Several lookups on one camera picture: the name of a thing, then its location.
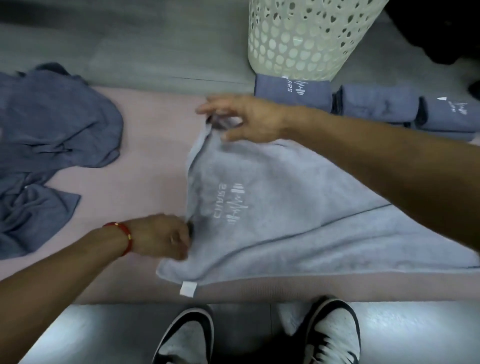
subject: black and white sneaker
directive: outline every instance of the black and white sneaker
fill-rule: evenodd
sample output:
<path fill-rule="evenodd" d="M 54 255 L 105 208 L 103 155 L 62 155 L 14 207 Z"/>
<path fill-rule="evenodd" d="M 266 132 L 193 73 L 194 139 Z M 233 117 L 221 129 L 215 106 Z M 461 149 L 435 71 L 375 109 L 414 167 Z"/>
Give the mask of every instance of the black and white sneaker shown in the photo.
<path fill-rule="evenodd" d="M 153 364 L 210 364 L 213 352 L 212 317 L 201 308 L 183 311 L 168 327 Z"/>
<path fill-rule="evenodd" d="M 337 298 L 313 307 L 303 364 L 358 364 L 360 327 L 353 309 Z"/>

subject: perforated basket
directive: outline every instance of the perforated basket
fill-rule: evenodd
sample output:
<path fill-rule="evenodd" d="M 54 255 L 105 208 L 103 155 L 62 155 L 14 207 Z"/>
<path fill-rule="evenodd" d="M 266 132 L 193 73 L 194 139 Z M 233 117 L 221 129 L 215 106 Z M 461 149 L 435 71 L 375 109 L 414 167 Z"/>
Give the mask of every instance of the perforated basket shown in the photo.
<path fill-rule="evenodd" d="M 250 0 L 250 65 L 262 74 L 331 80 L 387 2 Z"/>

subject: pink mat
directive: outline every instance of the pink mat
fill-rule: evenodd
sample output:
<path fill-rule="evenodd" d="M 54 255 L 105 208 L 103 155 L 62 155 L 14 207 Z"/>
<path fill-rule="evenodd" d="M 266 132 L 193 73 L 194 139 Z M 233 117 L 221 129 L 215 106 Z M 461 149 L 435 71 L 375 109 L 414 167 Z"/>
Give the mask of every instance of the pink mat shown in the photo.
<path fill-rule="evenodd" d="M 182 215 L 185 162 L 204 124 L 194 114 L 203 97 L 98 87 L 125 119 L 120 158 L 101 169 L 68 168 L 48 185 L 82 199 L 71 221 L 36 253 L 0 262 L 0 279 L 71 244 L 102 224 L 158 212 Z M 157 259 L 130 254 L 109 266 L 78 303 L 176 302 L 180 287 L 159 280 Z M 199 287 L 195 301 L 308 300 L 334 294 L 347 301 L 480 299 L 475 273 L 375 273 L 243 279 Z"/>

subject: forearm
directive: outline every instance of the forearm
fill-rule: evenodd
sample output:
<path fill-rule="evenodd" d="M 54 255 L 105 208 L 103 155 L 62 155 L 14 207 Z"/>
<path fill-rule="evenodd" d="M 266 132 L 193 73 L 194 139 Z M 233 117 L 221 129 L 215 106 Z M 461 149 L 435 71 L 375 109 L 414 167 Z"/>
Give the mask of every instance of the forearm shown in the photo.
<path fill-rule="evenodd" d="M 290 108 L 284 136 L 321 154 L 420 224 L 480 250 L 480 149 L 385 123 Z"/>
<path fill-rule="evenodd" d="M 17 363 L 57 316 L 127 246 L 116 227 L 94 230 L 0 284 L 2 363 Z"/>

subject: red string bracelet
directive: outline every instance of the red string bracelet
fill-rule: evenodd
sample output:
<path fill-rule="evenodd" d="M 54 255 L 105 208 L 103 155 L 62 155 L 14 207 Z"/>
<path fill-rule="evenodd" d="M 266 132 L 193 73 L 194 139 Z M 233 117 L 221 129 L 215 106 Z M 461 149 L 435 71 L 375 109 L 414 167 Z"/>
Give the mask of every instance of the red string bracelet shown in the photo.
<path fill-rule="evenodd" d="M 133 246 L 132 233 L 130 233 L 130 230 L 127 228 L 127 226 L 125 224 L 122 224 L 121 222 L 109 222 L 104 226 L 113 226 L 113 225 L 118 226 L 120 230 L 122 230 L 127 235 L 127 238 L 128 238 L 127 249 L 125 249 L 125 251 L 121 255 L 121 256 L 124 256 L 130 251 L 132 251 L 132 246 Z"/>

